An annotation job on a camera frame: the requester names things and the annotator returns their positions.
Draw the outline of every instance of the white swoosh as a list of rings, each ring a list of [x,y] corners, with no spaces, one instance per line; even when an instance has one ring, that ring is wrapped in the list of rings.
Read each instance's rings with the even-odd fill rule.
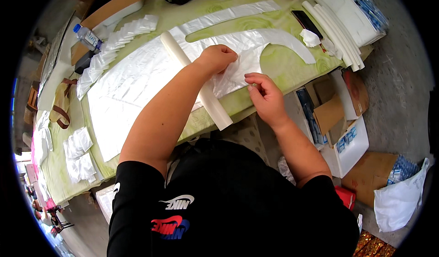
[[[189,204],[192,204],[194,202],[194,197],[192,195],[189,195],[189,194],[180,195],[180,196],[175,197],[174,199],[171,199],[169,201],[159,201],[159,202],[163,202],[163,203],[168,203],[169,204],[172,201],[179,200],[179,199],[189,199],[190,200]]]

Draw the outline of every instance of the black t-shirt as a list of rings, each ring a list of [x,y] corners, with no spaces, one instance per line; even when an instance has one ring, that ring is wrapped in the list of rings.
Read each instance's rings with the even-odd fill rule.
[[[147,164],[118,166],[108,256],[355,251],[356,219],[327,176],[299,189],[251,150],[207,139],[177,169],[165,188]]]

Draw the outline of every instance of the water bottle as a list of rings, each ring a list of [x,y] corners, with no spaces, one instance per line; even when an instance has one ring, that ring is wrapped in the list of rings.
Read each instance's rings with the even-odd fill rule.
[[[88,28],[81,27],[80,24],[76,24],[73,28],[76,33],[76,37],[84,44],[89,50],[99,53],[101,51],[102,41],[94,35],[94,33]]]

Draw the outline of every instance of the hand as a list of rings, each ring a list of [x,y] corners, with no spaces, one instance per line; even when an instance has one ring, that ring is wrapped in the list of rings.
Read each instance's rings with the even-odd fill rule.
[[[256,107],[258,115],[273,130],[282,127],[290,118],[284,107],[284,96],[270,77],[260,73],[247,73],[245,81],[250,99]]]
[[[237,58],[236,52],[228,46],[215,45],[207,47],[194,61],[194,64],[199,64],[203,73],[207,74],[207,79],[210,79],[212,75],[223,72]]]

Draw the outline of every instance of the blue bottle cap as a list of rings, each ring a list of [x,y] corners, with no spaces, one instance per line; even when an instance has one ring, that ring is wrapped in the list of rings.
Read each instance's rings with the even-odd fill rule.
[[[76,24],[76,26],[73,28],[73,32],[78,32],[78,30],[81,28],[80,24]]]

